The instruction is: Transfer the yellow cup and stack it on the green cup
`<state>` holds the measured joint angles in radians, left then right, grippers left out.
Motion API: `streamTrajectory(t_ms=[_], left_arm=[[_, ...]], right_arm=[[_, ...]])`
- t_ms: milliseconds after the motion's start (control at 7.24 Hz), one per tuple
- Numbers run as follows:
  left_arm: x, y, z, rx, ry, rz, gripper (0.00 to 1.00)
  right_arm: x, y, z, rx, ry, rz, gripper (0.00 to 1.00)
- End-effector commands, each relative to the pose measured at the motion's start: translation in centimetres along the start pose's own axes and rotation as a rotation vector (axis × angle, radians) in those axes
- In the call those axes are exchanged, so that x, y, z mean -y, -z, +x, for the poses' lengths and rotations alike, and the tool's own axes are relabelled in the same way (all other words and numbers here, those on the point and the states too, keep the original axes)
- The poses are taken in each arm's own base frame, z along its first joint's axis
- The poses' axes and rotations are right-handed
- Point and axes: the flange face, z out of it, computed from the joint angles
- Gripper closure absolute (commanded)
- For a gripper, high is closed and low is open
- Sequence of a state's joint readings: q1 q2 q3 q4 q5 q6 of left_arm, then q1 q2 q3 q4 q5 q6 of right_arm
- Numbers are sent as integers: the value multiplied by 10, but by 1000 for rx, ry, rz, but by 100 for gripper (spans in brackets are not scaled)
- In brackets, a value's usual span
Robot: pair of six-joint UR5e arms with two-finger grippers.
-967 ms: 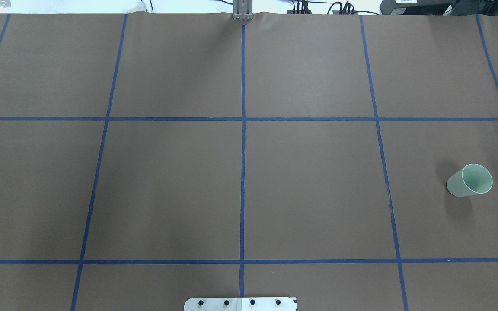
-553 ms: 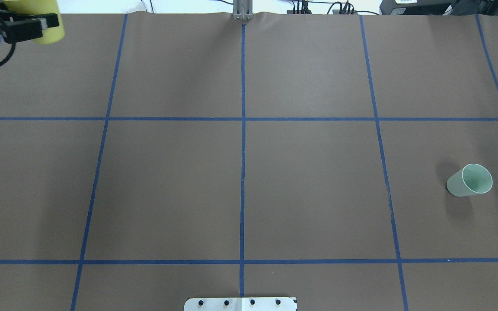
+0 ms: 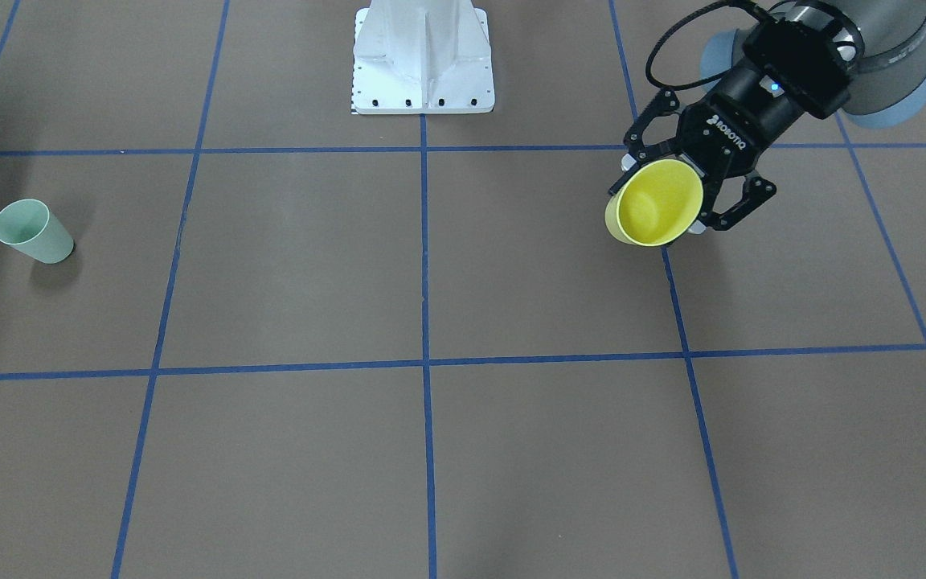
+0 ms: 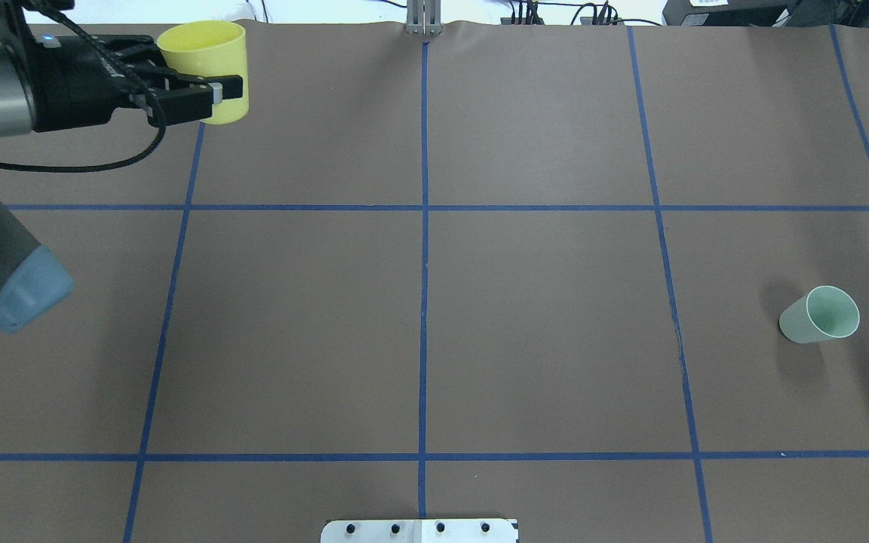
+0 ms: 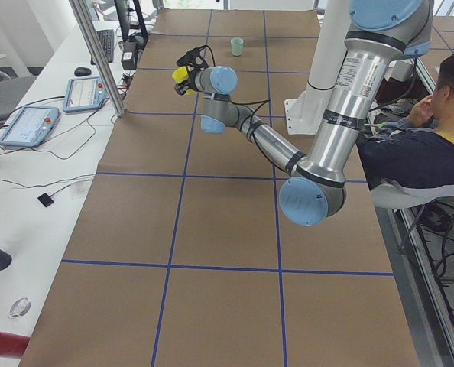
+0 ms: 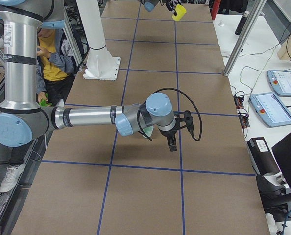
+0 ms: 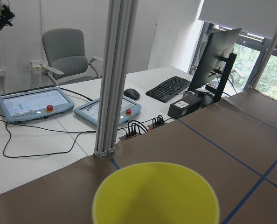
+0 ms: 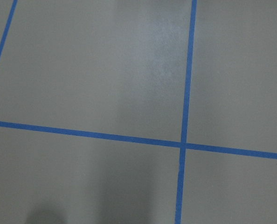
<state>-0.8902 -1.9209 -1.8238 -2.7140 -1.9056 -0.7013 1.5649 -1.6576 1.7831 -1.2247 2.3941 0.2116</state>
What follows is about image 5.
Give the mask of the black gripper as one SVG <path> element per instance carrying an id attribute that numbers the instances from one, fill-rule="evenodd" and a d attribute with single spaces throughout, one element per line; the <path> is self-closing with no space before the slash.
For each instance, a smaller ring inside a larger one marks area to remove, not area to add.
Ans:
<path id="1" fill-rule="evenodd" d="M 174 86 L 176 93 L 180 96 L 199 92 L 196 78 L 201 74 L 200 68 L 186 69 L 186 79 Z"/>

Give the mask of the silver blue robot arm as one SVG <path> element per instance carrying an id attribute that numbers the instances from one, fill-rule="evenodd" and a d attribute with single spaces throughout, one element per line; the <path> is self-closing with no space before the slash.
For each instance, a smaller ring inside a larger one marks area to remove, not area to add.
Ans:
<path id="1" fill-rule="evenodd" d="M 233 102 L 236 72 L 230 67 L 210 67 L 199 48 L 177 61 L 174 89 L 180 95 L 203 94 L 203 131 L 221 134 L 236 128 L 284 171 L 289 178 L 279 196 L 283 214 L 297 225 L 315 226 L 342 208 L 343 169 L 385 71 L 392 61 L 419 57 L 429 50 L 432 16 L 431 1 L 349 2 L 340 37 L 345 56 L 309 153 L 263 123 L 252 108 Z"/>

